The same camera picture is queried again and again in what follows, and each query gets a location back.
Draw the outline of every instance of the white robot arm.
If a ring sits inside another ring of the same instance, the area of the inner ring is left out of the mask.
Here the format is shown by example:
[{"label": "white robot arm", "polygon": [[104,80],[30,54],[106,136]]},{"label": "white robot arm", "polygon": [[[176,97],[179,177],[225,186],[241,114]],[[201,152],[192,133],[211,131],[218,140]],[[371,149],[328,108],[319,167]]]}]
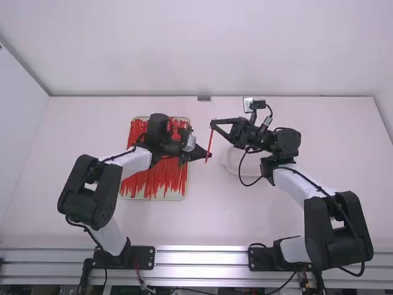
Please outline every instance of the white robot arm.
[{"label": "white robot arm", "polygon": [[[323,186],[298,169],[294,158],[298,156],[301,134],[291,128],[269,130],[273,112],[266,101],[244,98],[243,106],[244,112],[252,113],[250,119],[218,119],[210,123],[234,147],[244,149],[244,156],[260,151],[271,153],[260,159],[262,175],[253,183],[242,181],[239,168],[241,183],[251,186],[265,178],[288,193],[305,213],[304,235],[274,241],[271,248],[259,243],[249,247],[250,270],[294,271],[312,265],[321,272],[362,262],[363,271],[364,262],[373,257],[373,247],[359,198],[353,192],[337,192]],[[270,110],[270,115],[261,126],[255,126],[257,109],[265,108]],[[232,126],[229,133],[219,127],[225,124]],[[344,226],[333,228],[333,218],[344,221]]]}]

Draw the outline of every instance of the black cable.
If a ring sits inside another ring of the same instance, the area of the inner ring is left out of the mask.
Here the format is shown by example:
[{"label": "black cable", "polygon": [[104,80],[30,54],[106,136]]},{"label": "black cable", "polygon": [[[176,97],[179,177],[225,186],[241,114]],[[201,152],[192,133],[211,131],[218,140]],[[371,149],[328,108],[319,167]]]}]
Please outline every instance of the black cable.
[{"label": "black cable", "polygon": [[[342,209],[341,205],[339,203],[337,203],[336,200],[333,199],[333,196],[329,195],[323,188],[321,188],[315,182],[310,180],[307,176],[301,174],[299,171],[297,171],[297,170],[295,170],[293,168],[289,168],[289,167],[276,167],[276,168],[274,168],[274,170],[277,170],[277,169],[289,170],[289,171],[291,171],[291,172],[301,176],[304,180],[306,180],[312,186],[314,186],[318,191],[322,192],[326,197],[329,197],[329,198],[332,199],[332,201],[335,204],[335,206],[337,207],[338,211],[340,211],[340,213],[343,215],[346,224],[349,226],[349,229],[351,230],[351,232],[352,232],[352,234],[353,234],[353,236],[354,236],[354,238],[356,240],[356,244],[357,244],[357,247],[359,248],[360,254],[363,256],[363,258],[365,258],[366,255],[364,253],[363,248],[361,247],[360,238],[358,237],[357,232],[356,232],[354,226],[352,225],[352,222],[349,220],[347,214],[344,212],[344,210]],[[339,269],[341,269],[342,271],[344,271],[344,272],[346,272],[346,273],[348,273],[348,274],[350,274],[350,275],[352,275],[354,277],[361,277],[363,275],[363,273],[364,273],[364,270],[365,270],[365,263],[364,263],[364,261],[361,263],[359,273],[351,272],[350,270],[345,269],[343,267],[339,267]]]},{"label": "black cable", "polygon": [[[93,236],[93,234],[91,233],[90,229],[87,226],[84,226],[82,224],[78,224],[78,223],[73,223],[69,220],[68,215],[66,215],[66,222],[70,225],[70,226],[75,226],[75,227],[80,227],[82,229],[84,229],[84,232],[87,232],[87,234],[90,236],[91,239],[93,239],[93,241],[97,244],[98,248],[103,248],[101,246],[101,244],[99,243],[99,241],[96,240],[96,238]],[[104,271],[105,271],[105,280],[103,283],[103,287],[105,287],[107,279],[108,279],[108,272],[106,270],[106,267],[104,266]]]},{"label": "black cable", "polygon": [[[146,134],[146,133],[140,134],[140,135],[138,136],[138,138],[137,138],[137,140],[136,140],[135,143],[139,143],[140,140],[142,139],[142,137],[143,137],[145,134]],[[124,156],[124,155],[131,154],[132,152],[135,152],[135,150],[136,150],[136,146],[134,146],[133,149],[131,149],[131,150],[129,150],[129,151],[125,151],[125,152],[123,152],[123,153],[121,153],[121,154],[119,154],[119,155],[113,155],[112,157],[108,157],[108,158],[102,160],[101,162],[102,162],[102,163],[105,163],[105,162],[107,162],[107,161],[113,161],[114,159],[120,158],[120,157],[122,157],[122,156]]]},{"label": "black cable", "polygon": [[68,215],[66,215],[66,221],[70,226],[76,226],[76,227],[80,227],[82,229],[84,229],[84,232],[87,232],[88,235],[93,239],[93,241],[97,244],[97,246],[99,248],[102,249],[101,244],[99,243],[99,241],[96,240],[96,238],[93,236],[93,234],[91,233],[90,229],[87,226],[84,226],[83,224],[78,224],[78,223],[73,223],[69,220]]},{"label": "black cable", "polygon": [[247,186],[247,187],[253,186],[255,183],[257,183],[258,181],[260,181],[260,180],[263,178],[263,176],[261,175],[261,176],[259,176],[255,181],[253,181],[253,182],[251,182],[251,183],[244,183],[244,181],[241,179],[240,169],[241,169],[241,164],[243,163],[243,160],[244,160],[244,157],[246,156],[246,154],[256,154],[256,153],[258,153],[258,152],[262,152],[262,150],[256,150],[256,151],[252,151],[252,152],[249,152],[249,150],[250,150],[250,147],[247,147],[247,148],[246,148],[246,151],[244,152],[244,154],[243,154],[243,156],[242,156],[242,158],[241,158],[241,160],[240,160],[239,168],[238,168],[238,176],[239,176],[240,183],[241,183],[243,186]]},{"label": "black cable", "polygon": [[261,246],[263,248],[267,248],[265,244],[262,243],[252,243],[251,245],[248,246],[248,249],[250,249],[252,246]]},{"label": "black cable", "polygon": [[276,132],[277,130],[280,130],[280,129],[290,129],[290,128],[288,128],[288,127],[276,127],[276,128],[274,128],[273,132]]},{"label": "black cable", "polygon": [[283,289],[283,287],[285,287],[286,285],[288,285],[288,283],[291,281],[291,279],[294,278],[294,276],[295,276],[296,273],[297,273],[297,272],[293,272],[293,274],[289,277],[289,279],[288,279],[284,284],[282,284],[280,287],[278,287],[277,289],[273,290],[272,292],[265,293],[265,295],[271,295],[271,294],[277,293],[278,291],[280,291],[281,289]]},{"label": "black cable", "polygon": [[269,109],[270,111],[270,115],[269,117],[273,118],[273,110],[271,109],[270,105],[266,104],[266,107]]}]

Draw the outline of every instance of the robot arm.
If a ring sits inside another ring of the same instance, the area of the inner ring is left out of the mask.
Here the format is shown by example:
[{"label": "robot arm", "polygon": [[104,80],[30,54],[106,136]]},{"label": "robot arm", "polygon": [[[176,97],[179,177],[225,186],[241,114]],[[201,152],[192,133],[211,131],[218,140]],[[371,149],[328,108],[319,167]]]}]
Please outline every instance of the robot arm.
[{"label": "robot arm", "polygon": [[[364,269],[364,262],[373,257],[373,246],[359,198],[350,191],[337,192],[325,187],[300,172],[294,158],[298,156],[301,134],[291,128],[268,130],[273,112],[265,101],[243,98],[243,105],[244,112],[252,113],[249,120],[242,117],[212,120],[211,128],[234,147],[245,149],[245,154],[270,152],[269,157],[260,159],[259,179],[266,178],[288,193],[305,214],[304,236],[274,241],[272,248],[249,248],[250,270],[304,270],[310,262],[320,272],[359,262]],[[261,126],[255,126],[257,109],[266,107],[270,115]],[[229,133],[219,127],[222,124],[232,126]],[[331,219],[344,221],[344,226],[333,228]]]},{"label": "robot arm", "polygon": [[[71,225],[86,227],[92,239],[113,256],[124,250],[128,238],[113,217],[122,180],[152,168],[162,157],[178,157],[180,163],[205,159],[191,127],[178,128],[180,140],[172,140],[169,117],[152,114],[143,141],[127,151],[106,158],[80,156],[58,200],[58,211]],[[95,189],[87,184],[97,184]]]}]

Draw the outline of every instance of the mounting bracket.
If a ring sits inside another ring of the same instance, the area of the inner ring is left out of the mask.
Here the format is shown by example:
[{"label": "mounting bracket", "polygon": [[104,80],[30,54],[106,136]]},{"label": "mounting bracket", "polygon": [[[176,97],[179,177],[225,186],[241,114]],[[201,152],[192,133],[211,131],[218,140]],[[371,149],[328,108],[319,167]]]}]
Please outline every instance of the mounting bracket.
[{"label": "mounting bracket", "polygon": [[80,277],[78,294],[84,295],[88,286],[88,276],[93,269],[135,269],[152,270],[154,268],[155,248],[152,246],[131,246],[127,238],[126,245],[119,256],[96,247],[93,258],[86,258]]}]

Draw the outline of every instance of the white wall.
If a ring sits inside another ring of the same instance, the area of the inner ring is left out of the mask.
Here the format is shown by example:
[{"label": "white wall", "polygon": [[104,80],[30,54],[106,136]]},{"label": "white wall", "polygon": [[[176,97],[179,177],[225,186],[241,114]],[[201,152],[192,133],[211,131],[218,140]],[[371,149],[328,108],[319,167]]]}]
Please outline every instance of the white wall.
[{"label": "white wall", "polygon": [[48,98],[6,48],[1,48],[0,223],[29,155]]},{"label": "white wall", "polygon": [[372,95],[393,134],[393,1],[0,0],[56,95]]}]

